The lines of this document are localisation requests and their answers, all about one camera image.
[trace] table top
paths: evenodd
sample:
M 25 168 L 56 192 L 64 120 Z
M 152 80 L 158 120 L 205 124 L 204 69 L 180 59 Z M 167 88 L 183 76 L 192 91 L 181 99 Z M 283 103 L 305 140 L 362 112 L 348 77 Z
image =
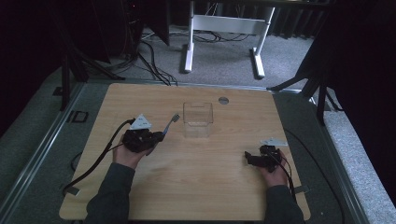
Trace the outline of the table top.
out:
M 220 97 L 227 97 L 223 105 Z M 213 125 L 207 138 L 183 134 L 183 103 L 213 105 Z M 263 220 L 265 182 L 247 165 L 244 151 L 259 155 L 260 141 L 286 141 L 271 92 L 207 87 L 167 87 L 112 84 L 93 125 L 73 179 L 87 171 L 117 128 L 143 114 L 152 132 L 162 131 L 172 116 L 163 142 L 139 162 L 130 193 L 129 219 L 139 220 Z M 128 127 L 120 131 L 120 136 Z M 291 166 L 294 186 L 301 185 L 290 149 L 279 147 Z M 84 219 L 88 201 L 97 193 L 112 162 L 108 153 L 99 166 L 67 194 L 60 210 L 64 219 Z M 310 211 L 303 193 L 297 194 L 304 218 Z

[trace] white stand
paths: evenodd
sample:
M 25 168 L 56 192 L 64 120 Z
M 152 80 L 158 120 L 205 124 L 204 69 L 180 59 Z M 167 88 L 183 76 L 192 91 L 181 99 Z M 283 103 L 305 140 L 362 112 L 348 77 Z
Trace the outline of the white stand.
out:
M 185 71 L 192 71 L 192 55 L 194 52 L 193 32 L 194 30 L 205 30 L 213 32 L 237 33 L 245 35 L 260 35 L 257 48 L 253 48 L 253 58 L 256 65 L 256 71 L 259 77 L 265 77 L 262 67 L 262 45 L 267 36 L 271 19 L 274 14 L 274 7 L 265 9 L 264 20 L 250 20 L 240 18 L 218 17 L 194 15 L 194 1 L 190 2 L 190 22 L 189 22 L 189 44 L 187 46 Z

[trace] transparent box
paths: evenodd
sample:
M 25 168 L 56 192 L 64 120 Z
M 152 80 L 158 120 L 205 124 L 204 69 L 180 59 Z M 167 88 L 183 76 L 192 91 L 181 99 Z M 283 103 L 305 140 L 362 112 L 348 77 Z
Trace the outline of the transparent box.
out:
M 213 124 L 211 103 L 183 104 L 184 136 L 189 138 L 209 137 Z

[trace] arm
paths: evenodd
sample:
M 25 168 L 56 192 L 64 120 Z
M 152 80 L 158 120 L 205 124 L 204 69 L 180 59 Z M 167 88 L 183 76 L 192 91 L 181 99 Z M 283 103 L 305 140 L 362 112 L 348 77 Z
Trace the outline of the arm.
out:
M 88 215 L 84 223 L 127 223 L 129 192 L 134 179 L 134 169 L 148 152 L 134 153 L 125 146 L 113 151 L 106 177 L 98 193 L 88 202 Z
M 303 212 L 291 197 L 288 178 L 283 169 L 278 166 L 272 173 L 269 173 L 266 168 L 258 167 L 258 169 L 267 184 L 267 209 L 264 223 L 304 223 Z

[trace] white tag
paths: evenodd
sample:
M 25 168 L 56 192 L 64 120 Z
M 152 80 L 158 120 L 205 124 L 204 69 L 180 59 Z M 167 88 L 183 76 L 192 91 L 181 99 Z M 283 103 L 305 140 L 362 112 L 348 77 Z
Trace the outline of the white tag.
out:
M 286 147 L 288 145 L 288 142 L 281 141 L 273 137 L 267 140 L 261 140 L 260 143 L 263 145 L 274 146 L 274 147 Z
M 140 129 L 150 129 L 151 123 L 143 116 L 143 114 L 139 115 L 134 123 L 129 127 L 130 130 L 140 130 Z

